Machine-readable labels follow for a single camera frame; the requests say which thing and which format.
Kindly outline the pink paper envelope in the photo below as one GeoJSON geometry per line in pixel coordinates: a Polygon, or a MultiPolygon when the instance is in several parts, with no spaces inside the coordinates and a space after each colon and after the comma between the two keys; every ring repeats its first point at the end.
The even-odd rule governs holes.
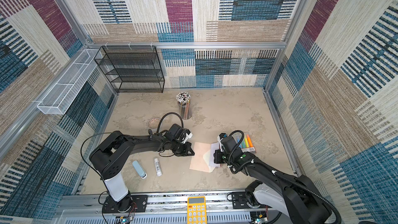
{"type": "Polygon", "coordinates": [[[189,169],[205,173],[213,172],[215,167],[211,167],[209,163],[210,149],[210,144],[195,142],[193,146],[195,155],[191,158],[189,169]]]}

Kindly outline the white glue stick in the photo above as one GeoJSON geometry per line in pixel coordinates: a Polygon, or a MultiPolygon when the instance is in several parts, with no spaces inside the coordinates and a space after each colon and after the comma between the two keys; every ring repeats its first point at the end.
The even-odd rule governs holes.
{"type": "Polygon", "coordinates": [[[155,166],[157,176],[161,176],[162,170],[161,170],[161,166],[160,166],[160,161],[157,157],[154,158],[154,166],[155,166]]]}

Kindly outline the pink lined letter paper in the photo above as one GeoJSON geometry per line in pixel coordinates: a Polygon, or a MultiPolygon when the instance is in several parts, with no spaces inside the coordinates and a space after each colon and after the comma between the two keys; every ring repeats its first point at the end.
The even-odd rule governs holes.
{"type": "Polygon", "coordinates": [[[216,163],[216,151],[220,149],[219,143],[212,143],[210,145],[210,153],[209,153],[209,166],[210,167],[221,167],[220,163],[216,163]]]}

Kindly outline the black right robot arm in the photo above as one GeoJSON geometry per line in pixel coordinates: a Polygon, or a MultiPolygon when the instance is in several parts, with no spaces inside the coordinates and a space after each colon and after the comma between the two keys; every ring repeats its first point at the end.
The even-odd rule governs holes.
{"type": "Polygon", "coordinates": [[[324,224],[335,216],[340,224],[342,217],[337,208],[318,190],[307,176],[286,174],[259,159],[255,154],[242,151],[233,134],[221,133],[217,137],[220,148],[214,153],[214,162],[225,163],[232,174],[242,172],[255,178],[246,190],[250,206],[270,206],[288,216],[294,224],[324,224]]]}

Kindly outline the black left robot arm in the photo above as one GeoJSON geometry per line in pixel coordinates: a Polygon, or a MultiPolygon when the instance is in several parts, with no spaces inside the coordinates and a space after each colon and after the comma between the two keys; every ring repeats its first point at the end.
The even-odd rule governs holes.
{"type": "Polygon", "coordinates": [[[133,199],[123,180],[121,170],[130,155],[141,152],[163,153],[170,150],[173,156],[194,156],[192,138],[189,129],[184,128],[182,117],[174,112],[165,114],[158,124],[155,133],[148,130],[146,136],[133,136],[120,131],[110,132],[89,155],[84,163],[96,172],[103,181],[108,197],[104,204],[112,206],[114,211],[126,213],[133,209],[133,199]],[[169,115],[179,118],[180,124],[173,124],[168,130],[160,131],[162,121],[169,115]]]}

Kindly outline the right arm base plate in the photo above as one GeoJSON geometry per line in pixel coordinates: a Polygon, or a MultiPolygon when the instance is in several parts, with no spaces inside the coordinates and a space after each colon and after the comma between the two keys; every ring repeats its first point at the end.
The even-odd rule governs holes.
{"type": "Polygon", "coordinates": [[[257,208],[258,201],[251,192],[232,192],[232,205],[234,209],[257,208]]]}

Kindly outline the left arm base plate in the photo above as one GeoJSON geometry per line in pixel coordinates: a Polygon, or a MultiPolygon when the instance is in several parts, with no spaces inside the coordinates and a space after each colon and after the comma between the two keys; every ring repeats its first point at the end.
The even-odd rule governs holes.
{"type": "Polygon", "coordinates": [[[104,214],[143,213],[147,207],[147,195],[127,195],[119,202],[108,196],[102,207],[104,214]]]}

